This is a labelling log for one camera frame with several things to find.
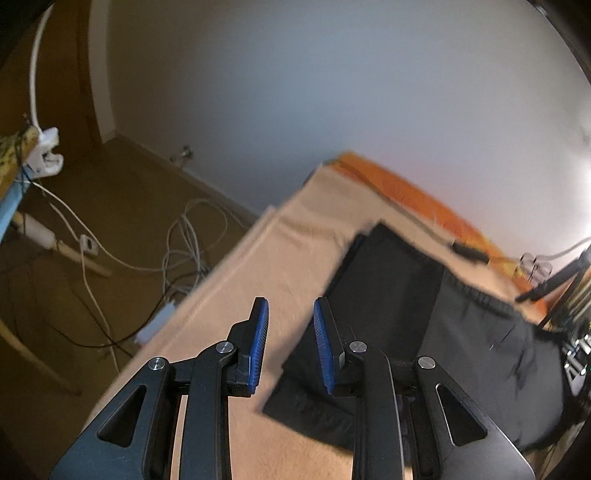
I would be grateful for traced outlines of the black pants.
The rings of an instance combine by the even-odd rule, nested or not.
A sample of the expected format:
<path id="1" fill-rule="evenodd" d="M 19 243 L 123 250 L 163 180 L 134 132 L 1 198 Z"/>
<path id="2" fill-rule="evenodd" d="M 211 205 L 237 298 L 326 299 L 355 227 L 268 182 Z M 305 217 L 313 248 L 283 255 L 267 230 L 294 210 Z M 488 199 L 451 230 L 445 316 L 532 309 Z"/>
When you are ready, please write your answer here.
<path id="1" fill-rule="evenodd" d="M 428 355 L 519 450 L 543 448 L 566 429 L 571 394 L 558 338 L 386 225 L 349 242 L 325 295 L 342 340 L 384 352 L 399 389 Z"/>

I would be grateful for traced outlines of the white power strip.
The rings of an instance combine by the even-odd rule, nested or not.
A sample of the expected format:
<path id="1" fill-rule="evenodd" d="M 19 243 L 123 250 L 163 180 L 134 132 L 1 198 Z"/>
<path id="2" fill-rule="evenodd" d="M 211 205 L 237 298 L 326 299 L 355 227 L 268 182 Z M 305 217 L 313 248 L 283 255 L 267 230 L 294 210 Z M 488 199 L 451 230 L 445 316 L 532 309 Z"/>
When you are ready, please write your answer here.
<path id="1" fill-rule="evenodd" d="M 147 344 L 169 321 L 176 311 L 176 303 L 167 301 L 154 317 L 135 335 L 134 343 L 139 346 Z"/>

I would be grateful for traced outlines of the beige bed blanket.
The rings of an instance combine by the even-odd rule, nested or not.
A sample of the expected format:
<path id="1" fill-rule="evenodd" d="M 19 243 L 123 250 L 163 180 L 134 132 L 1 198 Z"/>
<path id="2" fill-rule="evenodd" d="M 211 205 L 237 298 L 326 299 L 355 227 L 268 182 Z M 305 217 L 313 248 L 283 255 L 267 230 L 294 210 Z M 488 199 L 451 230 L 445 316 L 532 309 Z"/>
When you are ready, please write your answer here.
<path id="1" fill-rule="evenodd" d="M 263 404 L 287 355 L 300 341 L 315 299 L 325 291 L 356 233 L 387 224 L 457 277 L 503 301 L 516 285 L 492 266 L 446 247 L 450 234 L 329 167 L 311 176 L 280 208 L 267 210 L 242 241 L 186 299 L 163 329 L 126 365 L 106 391 L 115 393 L 150 358 L 196 356 L 249 316 L 253 300 L 270 304 L 263 372 L 256 394 L 229 402 L 230 456 L 236 479 L 348 479 L 348 454 L 305 438 L 263 415 Z"/>

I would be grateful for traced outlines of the white clip desk lamp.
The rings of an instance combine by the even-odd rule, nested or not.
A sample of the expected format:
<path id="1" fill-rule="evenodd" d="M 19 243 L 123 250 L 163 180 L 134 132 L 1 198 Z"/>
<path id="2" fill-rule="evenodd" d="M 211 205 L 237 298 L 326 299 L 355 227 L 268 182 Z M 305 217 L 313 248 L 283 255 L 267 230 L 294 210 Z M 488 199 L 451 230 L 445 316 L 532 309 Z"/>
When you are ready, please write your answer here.
<path id="1" fill-rule="evenodd" d="M 30 65 L 29 65 L 29 106 L 31 124 L 36 133 L 37 144 L 24 161 L 23 170 L 31 179 L 41 179 L 53 177 L 59 174 L 64 164 L 64 157 L 61 154 L 55 154 L 53 149 L 59 145 L 59 130 L 51 127 L 43 130 L 40 126 L 37 112 L 37 65 L 46 24 L 52 13 L 54 5 L 51 4 L 42 14 L 37 25 L 33 40 Z"/>

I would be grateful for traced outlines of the brown wooden door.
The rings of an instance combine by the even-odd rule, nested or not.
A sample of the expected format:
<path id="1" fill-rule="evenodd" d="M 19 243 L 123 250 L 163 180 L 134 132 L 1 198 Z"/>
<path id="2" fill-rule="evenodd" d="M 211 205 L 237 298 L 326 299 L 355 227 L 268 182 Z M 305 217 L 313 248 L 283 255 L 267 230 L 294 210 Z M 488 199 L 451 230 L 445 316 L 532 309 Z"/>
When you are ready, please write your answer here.
<path id="1" fill-rule="evenodd" d="M 59 129 L 57 152 L 76 163 L 101 145 L 89 72 L 89 1 L 1 1 L 1 134 L 30 116 L 29 67 L 41 17 L 36 105 L 42 128 Z"/>

